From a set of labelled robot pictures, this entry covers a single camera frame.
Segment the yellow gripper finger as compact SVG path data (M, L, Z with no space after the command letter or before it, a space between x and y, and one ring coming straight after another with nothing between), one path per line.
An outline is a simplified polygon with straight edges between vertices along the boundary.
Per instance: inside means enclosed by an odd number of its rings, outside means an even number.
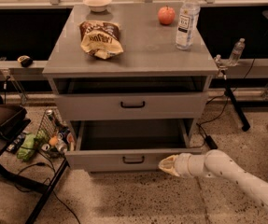
M178 176L178 172L175 169L175 161L177 155L171 155L159 162L159 168L169 175Z

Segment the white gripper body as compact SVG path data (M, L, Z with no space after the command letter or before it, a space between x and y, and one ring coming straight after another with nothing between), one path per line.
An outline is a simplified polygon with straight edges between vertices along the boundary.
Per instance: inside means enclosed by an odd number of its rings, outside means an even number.
M195 177L206 174L205 156L181 153L175 160L175 170L180 177Z

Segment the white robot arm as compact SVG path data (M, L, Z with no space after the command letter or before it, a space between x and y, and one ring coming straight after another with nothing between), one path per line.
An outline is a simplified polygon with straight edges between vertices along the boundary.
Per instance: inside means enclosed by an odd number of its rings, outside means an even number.
M171 155L159 162L159 168L181 178L219 177L229 180L268 213L268 183L242 169L221 150L212 149L204 155Z

